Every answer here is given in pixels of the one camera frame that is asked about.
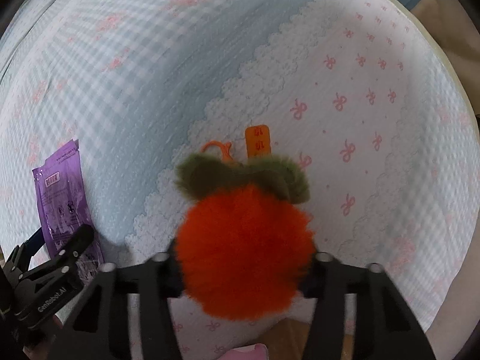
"pink bow print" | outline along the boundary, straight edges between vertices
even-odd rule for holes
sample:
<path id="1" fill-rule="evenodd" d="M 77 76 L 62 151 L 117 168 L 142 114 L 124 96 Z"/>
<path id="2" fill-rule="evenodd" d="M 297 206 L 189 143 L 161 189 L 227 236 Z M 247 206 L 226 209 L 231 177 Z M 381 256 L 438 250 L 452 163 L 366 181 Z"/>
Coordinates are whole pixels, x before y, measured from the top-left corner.
<path id="1" fill-rule="evenodd" d="M 308 165 L 311 164 L 311 157 L 308 155 L 306 157 L 302 157 L 302 153 L 300 153 L 300 162 L 298 163 L 300 165 L 301 169 L 305 169 Z"/>
<path id="2" fill-rule="evenodd" d="M 377 134 L 377 132 L 375 132 L 375 139 L 373 140 L 373 148 L 375 149 L 375 151 L 377 152 L 378 150 L 380 150 L 380 143 L 382 142 L 382 136 L 380 134 Z"/>
<path id="3" fill-rule="evenodd" d="M 382 69 L 384 71 L 385 67 L 387 66 L 387 62 L 384 59 L 379 58 L 378 59 L 378 64 L 380 65 L 380 69 Z"/>
<path id="4" fill-rule="evenodd" d="M 348 28 L 345 28 L 345 31 L 343 31 L 343 33 L 347 38 L 351 38 L 353 36 L 353 31 L 350 31 Z"/>
<path id="5" fill-rule="evenodd" d="M 290 109 L 290 112 L 295 111 L 293 113 L 293 117 L 296 120 L 300 120 L 302 118 L 302 113 L 307 110 L 307 105 L 305 103 L 299 103 L 298 99 L 295 99 L 295 107 Z"/>
<path id="6" fill-rule="evenodd" d="M 215 330 L 220 327 L 220 322 L 210 321 L 210 324 L 206 325 L 205 327 L 208 327 L 208 330 L 210 330 L 211 332 L 215 332 Z"/>
<path id="7" fill-rule="evenodd" d="M 333 65 L 335 65 L 335 63 L 337 62 L 335 60 L 335 58 L 330 58 L 327 54 L 327 59 L 325 61 L 323 61 L 325 63 L 325 65 L 327 66 L 327 68 L 329 68 L 330 70 L 333 69 Z"/>
<path id="8" fill-rule="evenodd" d="M 357 58 L 355 59 L 360 66 L 363 67 L 363 64 L 365 63 L 366 59 L 364 56 L 361 56 L 360 54 L 357 53 Z"/>
<path id="9" fill-rule="evenodd" d="M 395 98 L 397 98 L 397 94 L 395 92 L 393 92 L 391 89 L 390 89 L 390 93 L 388 93 L 387 96 L 390 99 L 390 102 L 392 104 L 395 102 Z"/>
<path id="10" fill-rule="evenodd" d="M 181 323 L 173 323 L 173 330 L 175 330 L 177 333 L 183 329 L 183 325 Z"/>
<path id="11" fill-rule="evenodd" d="M 343 111 L 343 104 L 347 102 L 347 98 L 345 96 L 339 96 L 337 93 L 337 98 L 333 100 L 333 104 L 335 104 L 335 109 L 337 111 Z"/>
<path id="12" fill-rule="evenodd" d="M 366 95 L 366 98 L 368 99 L 368 102 L 369 102 L 371 105 L 374 105 L 375 92 L 372 92 L 372 91 L 370 90 L 370 88 L 368 88 L 368 95 Z"/>
<path id="13" fill-rule="evenodd" d="M 350 197 L 350 195 L 347 193 L 346 202 L 340 206 L 340 209 L 343 210 L 343 216 L 347 216 L 350 213 L 350 208 L 353 207 L 354 204 L 355 204 L 355 197 L 354 196 Z"/>
<path id="14" fill-rule="evenodd" d="M 345 149 L 343 149 L 340 152 L 340 155 L 343 155 L 342 159 L 343 162 L 350 162 L 352 153 L 355 151 L 355 145 L 354 144 L 349 144 L 347 140 L 345 139 Z"/>
<path id="15" fill-rule="evenodd" d="M 213 352 L 215 352 L 216 354 L 223 353 L 223 352 L 225 352 L 225 347 L 215 345 L 215 348 L 213 349 Z"/>

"orange fluffy ball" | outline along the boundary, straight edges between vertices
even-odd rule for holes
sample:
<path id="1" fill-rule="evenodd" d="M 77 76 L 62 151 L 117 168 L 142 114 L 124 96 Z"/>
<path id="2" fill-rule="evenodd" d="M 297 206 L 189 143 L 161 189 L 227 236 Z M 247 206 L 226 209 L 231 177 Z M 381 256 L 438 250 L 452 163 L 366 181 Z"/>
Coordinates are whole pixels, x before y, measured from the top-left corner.
<path id="1" fill-rule="evenodd" d="M 252 184 L 206 197 L 177 234 L 187 294 L 229 320 L 284 311 L 315 252 L 307 223 L 302 211 Z"/>

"orange pom-pom keychain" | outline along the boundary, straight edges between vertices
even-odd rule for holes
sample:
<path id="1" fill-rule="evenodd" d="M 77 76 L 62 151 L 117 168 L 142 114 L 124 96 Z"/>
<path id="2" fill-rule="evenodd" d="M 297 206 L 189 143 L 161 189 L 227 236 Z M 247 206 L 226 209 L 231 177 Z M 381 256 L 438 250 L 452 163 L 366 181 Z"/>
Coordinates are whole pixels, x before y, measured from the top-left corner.
<path id="1" fill-rule="evenodd" d="M 187 294 L 229 320 L 286 310 L 315 253 L 308 218 L 293 205 L 309 198 L 298 165 L 270 155 L 240 164 L 193 154 L 178 178 L 197 201 L 176 240 Z"/>

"green fluffy leaves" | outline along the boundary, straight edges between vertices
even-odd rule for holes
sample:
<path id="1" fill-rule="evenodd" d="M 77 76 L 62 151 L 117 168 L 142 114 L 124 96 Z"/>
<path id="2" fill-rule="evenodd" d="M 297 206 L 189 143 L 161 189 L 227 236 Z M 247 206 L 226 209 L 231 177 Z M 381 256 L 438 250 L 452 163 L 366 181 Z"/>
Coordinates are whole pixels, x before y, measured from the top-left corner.
<path id="1" fill-rule="evenodd" d="M 253 183 L 280 200 L 306 202 L 310 191 L 305 174 L 289 158 L 266 155 L 247 164 L 224 163 L 207 154 L 191 154 L 177 167 L 177 186 L 190 199 L 201 200 L 218 189 Z"/>

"blue gingham fabric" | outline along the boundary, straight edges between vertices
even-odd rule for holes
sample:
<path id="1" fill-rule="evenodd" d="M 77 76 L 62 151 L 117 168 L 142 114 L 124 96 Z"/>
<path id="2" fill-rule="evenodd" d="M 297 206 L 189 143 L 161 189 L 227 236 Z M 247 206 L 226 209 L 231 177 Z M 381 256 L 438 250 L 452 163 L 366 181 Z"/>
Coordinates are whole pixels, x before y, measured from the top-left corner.
<path id="1" fill-rule="evenodd" d="M 28 0 L 0 40 L 0 243 L 8 255 L 38 228 L 31 170 L 78 138 L 106 261 L 140 263 L 188 209 L 179 161 L 208 140 L 244 160 L 245 128 L 267 123 L 273 152 L 305 168 L 319 248 L 384 264 L 426 329 L 477 220 L 472 114 L 390 0 Z M 311 306 L 296 299 L 290 315 L 308 320 Z M 216 358 L 280 318 L 171 307 L 186 359 Z"/>

